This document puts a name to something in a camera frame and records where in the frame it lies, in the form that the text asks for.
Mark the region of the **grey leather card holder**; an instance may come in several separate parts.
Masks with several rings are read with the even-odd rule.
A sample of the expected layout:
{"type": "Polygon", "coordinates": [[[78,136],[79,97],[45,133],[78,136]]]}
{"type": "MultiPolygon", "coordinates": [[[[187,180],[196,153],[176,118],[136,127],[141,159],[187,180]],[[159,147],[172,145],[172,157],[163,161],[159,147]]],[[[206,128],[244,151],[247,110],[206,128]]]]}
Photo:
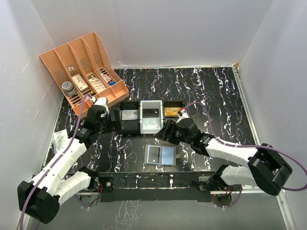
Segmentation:
{"type": "Polygon", "coordinates": [[[177,159],[181,157],[181,153],[177,151],[176,146],[157,146],[160,148],[160,160],[158,164],[149,164],[147,163],[147,151],[148,147],[151,145],[145,146],[144,153],[144,164],[146,165],[156,165],[156,166],[176,166],[177,159]]]}

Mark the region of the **black card with chip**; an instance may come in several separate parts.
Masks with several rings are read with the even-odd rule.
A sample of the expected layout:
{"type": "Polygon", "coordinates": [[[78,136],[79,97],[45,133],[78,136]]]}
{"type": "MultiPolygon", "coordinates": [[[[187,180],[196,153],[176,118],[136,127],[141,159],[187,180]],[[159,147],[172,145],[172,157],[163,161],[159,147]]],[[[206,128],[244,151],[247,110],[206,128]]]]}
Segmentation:
{"type": "Polygon", "coordinates": [[[147,151],[147,163],[158,164],[160,160],[160,148],[157,146],[149,146],[147,151]]]}

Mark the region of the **black and white tray set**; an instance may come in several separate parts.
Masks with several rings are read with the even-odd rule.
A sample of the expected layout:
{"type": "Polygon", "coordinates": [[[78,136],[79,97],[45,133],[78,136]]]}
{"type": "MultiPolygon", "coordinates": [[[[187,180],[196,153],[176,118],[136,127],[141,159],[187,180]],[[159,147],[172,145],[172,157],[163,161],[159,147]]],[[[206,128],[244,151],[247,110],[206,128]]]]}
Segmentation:
{"type": "Polygon", "coordinates": [[[124,135],[156,134],[168,119],[178,119],[178,112],[184,106],[182,101],[171,100],[121,102],[114,111],[116,131],[124,135]]]}

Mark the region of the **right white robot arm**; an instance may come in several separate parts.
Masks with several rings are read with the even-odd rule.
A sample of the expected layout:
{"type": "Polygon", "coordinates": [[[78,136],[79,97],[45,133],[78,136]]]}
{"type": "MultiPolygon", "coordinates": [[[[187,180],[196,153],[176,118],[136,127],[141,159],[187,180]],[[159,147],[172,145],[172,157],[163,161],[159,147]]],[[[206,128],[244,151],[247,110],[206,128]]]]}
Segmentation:
{"type": "Polygon", "coordinates": [[[291,166],[270,146],[243,147],[224,142],[201,132],[186,115],[180,116],[177,121],[168,120],[155,137],[174,145],[186,143],[199,155],[237,164],[236,167],[223,164],[208,179],[194,181],[199,190],[225,190],[232,185],[250,185],[277,196],[293,172],[291,166]]]}

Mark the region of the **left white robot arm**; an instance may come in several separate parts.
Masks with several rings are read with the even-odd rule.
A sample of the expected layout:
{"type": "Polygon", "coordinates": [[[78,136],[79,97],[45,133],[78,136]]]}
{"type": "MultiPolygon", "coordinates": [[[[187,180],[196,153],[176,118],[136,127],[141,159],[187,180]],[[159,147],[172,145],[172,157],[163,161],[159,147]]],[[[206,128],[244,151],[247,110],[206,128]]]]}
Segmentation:
{"type": "Polygon", "coordinates": [[[90,101],[93,105],[86,117],[78,118],[75,128],[52,160],[31,181],[22,181],[18,185],[20,229],[23,228],[25,215],[48,224],[68,199],[81,190],[94,191],[98,188],[98,173],[85,166],[66,177],[69,169],[96,142],[98,136],[112,130],[108,99],[91,96],[90,101]]]}

